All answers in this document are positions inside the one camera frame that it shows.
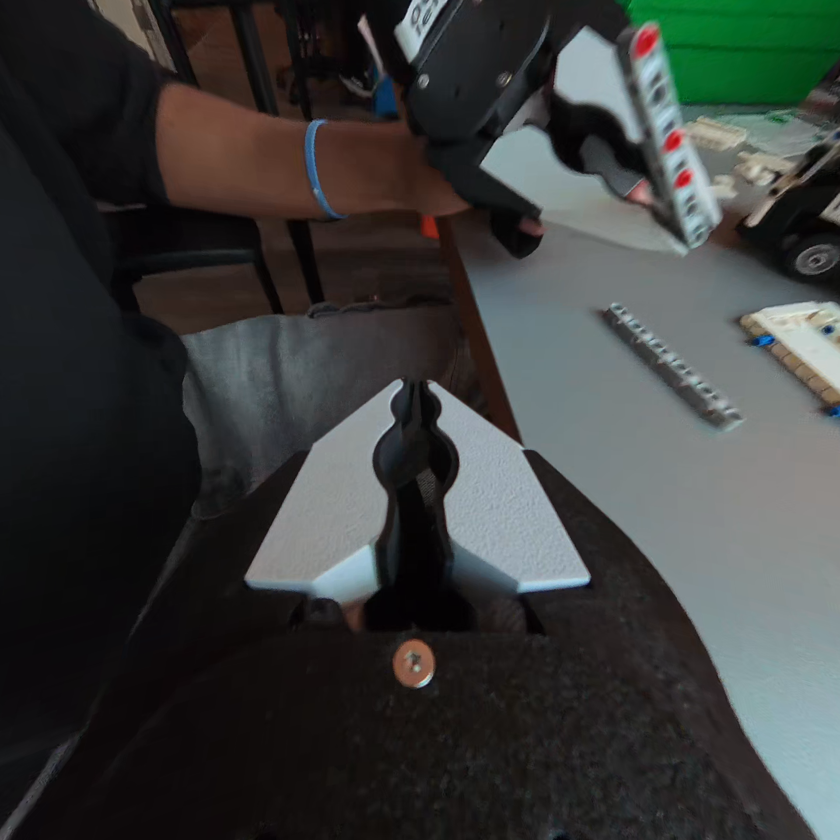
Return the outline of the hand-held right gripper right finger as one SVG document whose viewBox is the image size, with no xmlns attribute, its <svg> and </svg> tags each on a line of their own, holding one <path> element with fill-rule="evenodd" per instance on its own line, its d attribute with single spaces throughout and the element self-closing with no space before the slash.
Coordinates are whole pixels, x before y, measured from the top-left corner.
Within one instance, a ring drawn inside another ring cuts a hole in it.
<svg viewBox="0 0 840 840">
<path fill-rule="evenodd" d="M 440 385 L 428 388 L 458 461 L 443 498 L 454 582 L 483 595 L 588 585 L 591 574 L 523 447 Z"/>
</svg>

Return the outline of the plain grey lego beam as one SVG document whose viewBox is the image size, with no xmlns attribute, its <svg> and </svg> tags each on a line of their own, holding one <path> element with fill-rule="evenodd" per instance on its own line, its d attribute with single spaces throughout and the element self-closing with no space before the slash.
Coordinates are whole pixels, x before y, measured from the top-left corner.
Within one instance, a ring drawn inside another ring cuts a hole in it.
<svg viewBox="0 0 840 840">
<path fill-rule="evenodd" d="M 602 311 L 602 318 L 628 349 L 707 425 L 723 432 L 742 424 L 744 417 L 732 401 L 622 303 L 608 306 Z"/>
</svg>

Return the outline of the black chair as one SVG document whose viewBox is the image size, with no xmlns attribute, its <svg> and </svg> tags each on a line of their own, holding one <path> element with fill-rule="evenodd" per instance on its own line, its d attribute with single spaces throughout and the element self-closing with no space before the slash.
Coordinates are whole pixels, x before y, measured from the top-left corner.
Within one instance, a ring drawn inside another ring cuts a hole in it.
<svg viewBox="0 0 840 840">
<path fill-rule="evenodd" d="M 143 2 L 159 31 L 177 76 L 197 85 L 174 11 L 225 8 L 232 19 L 248 84 L 260 112 L 277 116 L 277 85 L 271 79 L 254 13 L 256 2 Z M 196 268 L 252 266 L 269 309 L 283 314 L 268 269 L 256 221 L 250 217 L 205 213 L 176 206 L 142 206 L 106 212 L 116 239 L 116 295 L 119 305 L 138 312 L 133 287 L 144 277 Z"/>
</svg>

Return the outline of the grey lego beam red pins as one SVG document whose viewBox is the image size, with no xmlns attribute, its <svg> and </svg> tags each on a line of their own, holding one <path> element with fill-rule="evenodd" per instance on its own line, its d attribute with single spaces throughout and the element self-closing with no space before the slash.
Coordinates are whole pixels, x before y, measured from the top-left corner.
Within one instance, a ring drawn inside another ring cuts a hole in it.
<svg viewBox="0 0 840 840">
<path fill-rule="evenodd" d="M 660 26 L 647 22 L 626 29 L 616 49 L 642 133 L 640 151 L 654 195 L 654 216 L 682 251 L 697 249 L 722 214 L 686 129 Z"/>
</svg>

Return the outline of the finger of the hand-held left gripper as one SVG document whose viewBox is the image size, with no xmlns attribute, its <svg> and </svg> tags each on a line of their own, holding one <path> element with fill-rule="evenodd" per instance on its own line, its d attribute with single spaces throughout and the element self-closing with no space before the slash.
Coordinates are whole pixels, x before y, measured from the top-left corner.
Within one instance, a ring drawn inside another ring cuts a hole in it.
<svg viewBox="0 0 840 840">
<path fill-rule="evenodd" d="M 614 196 L 652 196 L 644 132 L 616 48 L 592 28 L 579 31 L 556 59 L 548 135 L 567 168 L 599 177 Z"/>
<path fill-rule="evenodd" d="M 628 249 L 688 254 L 647 207 L 616 197 L 596 175 L 567 168 L 555 156 L 548 136 L 533 126 L 499 138 L 480 168 L 535 205 L 545 225 Z"/>
</svg>

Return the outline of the person's left forearm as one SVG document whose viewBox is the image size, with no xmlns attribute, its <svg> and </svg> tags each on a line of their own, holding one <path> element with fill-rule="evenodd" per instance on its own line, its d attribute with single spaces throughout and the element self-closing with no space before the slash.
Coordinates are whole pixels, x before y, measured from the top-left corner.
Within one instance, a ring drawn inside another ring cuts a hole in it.
<svg viewBox="0 0 840 840">
<path fill-rule="evenodd" d="M 241 107 L 181 84 L 166 86 L 155 119 L 155 146 L 170 204 L 221 214 L 327 219 L 305 172 L 309 122 Z M 318 131 L 318 172 L 329 186 L 330 123 Z"/>
</svg>

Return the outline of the green storage bin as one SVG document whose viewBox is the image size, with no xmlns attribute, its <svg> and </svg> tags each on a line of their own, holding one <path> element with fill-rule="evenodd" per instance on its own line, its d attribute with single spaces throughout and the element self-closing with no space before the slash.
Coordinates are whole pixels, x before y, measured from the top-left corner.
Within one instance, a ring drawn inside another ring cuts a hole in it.
<svg viewBox="0 0 840 840">
<path fill-rule="evenodd" d="M 657 23 L 681 102 L 788 105 L 838 62 L 838 1 L 625 1 Z"/>
</svg>

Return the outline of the person's left hand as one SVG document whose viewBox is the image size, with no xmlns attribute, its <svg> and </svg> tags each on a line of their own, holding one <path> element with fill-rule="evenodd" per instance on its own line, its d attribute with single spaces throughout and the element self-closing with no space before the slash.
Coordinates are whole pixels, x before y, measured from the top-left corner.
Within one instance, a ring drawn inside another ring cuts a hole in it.
<svg viewBox="0 0 840 840">
<path fill-rule="evenodd" d="M 335 160 L 325 192 L 341 214 L 451 217 L 476 207 L 429 164 L 424 142 L 400 122 L 341 122 L 331 128 L 330 143 Z"/>
</svg>

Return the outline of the blue wristband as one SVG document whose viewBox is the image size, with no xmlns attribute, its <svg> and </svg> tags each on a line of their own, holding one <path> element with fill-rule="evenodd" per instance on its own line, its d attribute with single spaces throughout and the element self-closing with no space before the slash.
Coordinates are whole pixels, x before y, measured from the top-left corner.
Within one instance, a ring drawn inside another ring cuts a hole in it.
<svg viewBox="0 0 840 840">
<path fill-rule="evenodd" d="M 329 124 L 329 121 L 326 119 L 314 119 L 309 122 L 303 141 L 303 156 L 305 172 L 308 178 L 312 197 L 322 214 L 329 221 L 336 222 L 344 220 L 348 216 L 346 214 L 337 213 L 330 205 L 328 198 L 322 189 L 317 157 L 317 138 L 319 129 L 327 124 Z"/>
</svg>

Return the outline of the person's black shirt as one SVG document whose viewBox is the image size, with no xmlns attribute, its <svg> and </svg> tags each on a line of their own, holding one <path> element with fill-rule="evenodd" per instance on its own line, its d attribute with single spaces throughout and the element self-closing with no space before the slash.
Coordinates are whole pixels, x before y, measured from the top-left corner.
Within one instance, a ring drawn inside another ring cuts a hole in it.
<svg viewBox="0 0 840 840">
<path fill-rule="evenodd" d="M 80 730 L 186 523 L 186 351 L 97 202 L 164 203 L 165 79 L 88 2 L 2 2 L 2 765 Z"/>
</svg>

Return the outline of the pile of white lego pieces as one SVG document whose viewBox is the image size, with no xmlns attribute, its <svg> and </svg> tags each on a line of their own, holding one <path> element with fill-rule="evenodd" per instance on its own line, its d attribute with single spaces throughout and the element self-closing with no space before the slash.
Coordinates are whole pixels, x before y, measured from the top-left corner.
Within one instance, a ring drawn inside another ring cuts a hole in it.
<svg viewBox="0 0 840 840">
<path fill-rule="evenodd" d="M 720 200 L 730 200 L 738 194 L 736 181 L 751 186 L 769 186 L 795 168 L 795 163 L 783 157 L 763 152 L 742 151 L 747 143 L 746 129 L 700 116 L 686 123 L 686 133 L 695 146 L 709 151 L 738 151 L 738 162 L 731 174 L 715 175 L 712 192 Z"/>
</svg>

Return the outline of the white lego truck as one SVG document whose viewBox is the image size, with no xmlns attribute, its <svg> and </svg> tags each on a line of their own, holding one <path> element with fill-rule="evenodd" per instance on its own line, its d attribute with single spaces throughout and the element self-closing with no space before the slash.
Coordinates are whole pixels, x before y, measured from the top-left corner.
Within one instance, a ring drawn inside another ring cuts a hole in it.
<svg viewBox="0 0 840 840">
<path fill-rule="evenodd" d="M 736 229 L 742 240 L 793 280 L 838 287 L 838 131 L 780 175 Z"/>
</svg>

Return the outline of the white lego panel tan edge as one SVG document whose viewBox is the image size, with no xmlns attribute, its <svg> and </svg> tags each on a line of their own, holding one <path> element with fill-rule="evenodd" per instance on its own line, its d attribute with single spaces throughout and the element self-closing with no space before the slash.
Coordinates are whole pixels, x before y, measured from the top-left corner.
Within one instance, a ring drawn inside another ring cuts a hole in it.
<svg viewBox="0 0 840 840">
<path fill-rule="evenodd" d="M 772 356 L 839 418 L 839 305 L 804 301 L 763 308 L 739 320 L 754 347 Z"/>
</svg>

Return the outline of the dark lego set box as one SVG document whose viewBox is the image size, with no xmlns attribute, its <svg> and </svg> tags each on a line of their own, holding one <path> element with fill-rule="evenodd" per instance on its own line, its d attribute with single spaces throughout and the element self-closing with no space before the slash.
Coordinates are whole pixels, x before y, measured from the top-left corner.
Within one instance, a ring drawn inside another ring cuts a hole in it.
<svg viewBox="0 0 840 840">
<path fill-rule="evenodd" d="M 839 77 L 825 77 L 802 101 L 798 119 L 822 130 L 839 126 Z"/>
</svg>

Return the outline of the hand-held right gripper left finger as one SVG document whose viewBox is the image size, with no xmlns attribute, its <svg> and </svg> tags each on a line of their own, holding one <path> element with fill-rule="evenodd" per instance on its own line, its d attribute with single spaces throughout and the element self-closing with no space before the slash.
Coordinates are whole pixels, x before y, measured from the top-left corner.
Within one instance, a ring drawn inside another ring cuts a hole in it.
<svg viewBox="0 0 840 840">
<path fill-rule="evenodd" d="M 311 447 L 245 574 L 250 589 L 342 605 L 380 589 L 375 545 L 389 502 L 374 452 L 404 384 L 389 384 Z"/>
</svg>

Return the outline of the person's leg in grey pants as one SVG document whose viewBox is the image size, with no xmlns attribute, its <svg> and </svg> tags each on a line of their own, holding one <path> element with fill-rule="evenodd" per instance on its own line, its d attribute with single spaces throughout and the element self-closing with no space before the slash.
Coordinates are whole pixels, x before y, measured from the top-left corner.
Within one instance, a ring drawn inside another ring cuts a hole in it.
<svg viewBox="0 0 840 840">
<path fill-rule="evenodd" d="M 250 318 L 182 336 L 183 402 L 215 518 L 387 385 L 433 381 L 489 417 L 455 304 L 440 297 Z"/>
</svg>

